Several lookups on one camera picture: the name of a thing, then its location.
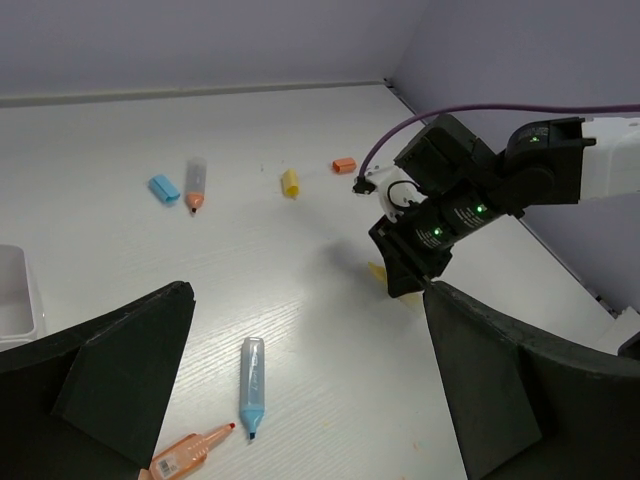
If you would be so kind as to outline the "orange tip clear highlighter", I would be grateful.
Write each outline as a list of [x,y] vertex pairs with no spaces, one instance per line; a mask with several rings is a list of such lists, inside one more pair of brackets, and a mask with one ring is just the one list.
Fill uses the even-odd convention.
[[185,203],[192,216],[202,208],[205,201],[207,162],[193,158],[187,162],[185,177]]

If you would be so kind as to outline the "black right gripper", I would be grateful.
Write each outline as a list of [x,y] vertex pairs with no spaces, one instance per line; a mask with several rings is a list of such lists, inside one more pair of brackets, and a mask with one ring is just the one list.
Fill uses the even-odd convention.
[[385,215],[369,230],[388,271],[418,280],[442,275],[455,243],[500,216],[488,193],[500,178],[499,156],[458,119],[442,114],[393,160],[427,197],[396,222]]

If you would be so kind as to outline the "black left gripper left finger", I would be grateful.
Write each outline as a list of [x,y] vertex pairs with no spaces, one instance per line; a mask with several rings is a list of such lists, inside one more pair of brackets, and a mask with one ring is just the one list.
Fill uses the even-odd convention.
[[4,479],[136,479],[195,310],[187,282],[1,354]]

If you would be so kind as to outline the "blue highlighter pen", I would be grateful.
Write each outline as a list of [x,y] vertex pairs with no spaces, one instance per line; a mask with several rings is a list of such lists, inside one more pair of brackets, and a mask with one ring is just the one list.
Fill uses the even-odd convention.
[[265,410],[265,344],[262,338],[247,337],[241,348],[239,414],[250,442]]

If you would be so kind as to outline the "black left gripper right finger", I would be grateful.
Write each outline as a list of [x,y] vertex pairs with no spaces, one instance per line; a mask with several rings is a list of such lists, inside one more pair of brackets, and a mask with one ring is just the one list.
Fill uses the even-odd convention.
[[638,359],[563,339],[444,282],[423,301],[468,478],[638,478]]

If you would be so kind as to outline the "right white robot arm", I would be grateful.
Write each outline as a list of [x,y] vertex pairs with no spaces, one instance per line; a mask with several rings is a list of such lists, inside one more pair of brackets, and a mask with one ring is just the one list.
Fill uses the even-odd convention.
[[383,217],[369,235],[384,261],[387,292],[421,292],[442,275],[453,246],[526,208],[569,205],[639,190],[636,118],[561,118],[526,124],[493,152],[442,114],[394,160],[378,193]]

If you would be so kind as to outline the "orange highlighter pen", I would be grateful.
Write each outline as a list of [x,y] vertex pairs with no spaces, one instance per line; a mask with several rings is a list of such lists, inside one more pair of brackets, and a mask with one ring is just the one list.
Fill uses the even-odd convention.
[[201,467],[208,455],[222,444],[235,430],[228,423],[205,434],[192,433],[157,454],[140,479],[181,479]]

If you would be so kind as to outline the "white compartment organizer box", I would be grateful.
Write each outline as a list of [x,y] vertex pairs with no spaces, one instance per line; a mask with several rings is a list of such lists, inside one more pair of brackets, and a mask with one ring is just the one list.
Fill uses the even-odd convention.
[[35,276],[25,251],[1,246],[0,321],[1,351],[46,335],[45,312]]

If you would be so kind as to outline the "yellow highlighter pen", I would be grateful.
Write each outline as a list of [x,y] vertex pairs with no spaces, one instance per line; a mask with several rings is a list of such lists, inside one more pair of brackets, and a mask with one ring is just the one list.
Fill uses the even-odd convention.
[[368,263],[368,269],[373,277],[384,285],[387,294],[392,299],[398,300],[410,308],[422,306],[423,286],[418,280],[396,268],[388,271],[384,265],[374,262]]

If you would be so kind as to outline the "blue highlighter cap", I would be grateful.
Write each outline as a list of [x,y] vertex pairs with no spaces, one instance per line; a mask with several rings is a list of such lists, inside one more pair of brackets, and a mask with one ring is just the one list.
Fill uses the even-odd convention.
[[151,177],[148,188],[163,205],[174,205],[181,196],[177,187],[163,174]]

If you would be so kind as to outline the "orange highlighter cap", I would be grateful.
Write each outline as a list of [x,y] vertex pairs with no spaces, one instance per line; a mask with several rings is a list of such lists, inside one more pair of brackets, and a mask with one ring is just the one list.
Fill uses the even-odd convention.
[[357,162],[352,157],[336,159],[331,164],[336,174],[347,174],[356,170]]

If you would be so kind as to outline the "yellow highlighter cap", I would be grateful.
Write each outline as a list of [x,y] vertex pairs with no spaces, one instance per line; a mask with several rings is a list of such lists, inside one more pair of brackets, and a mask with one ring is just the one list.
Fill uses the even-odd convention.
[[282,193],[286,198],[296,199],[300,193],[299,179],[295,169],[287,169],[281,176]]

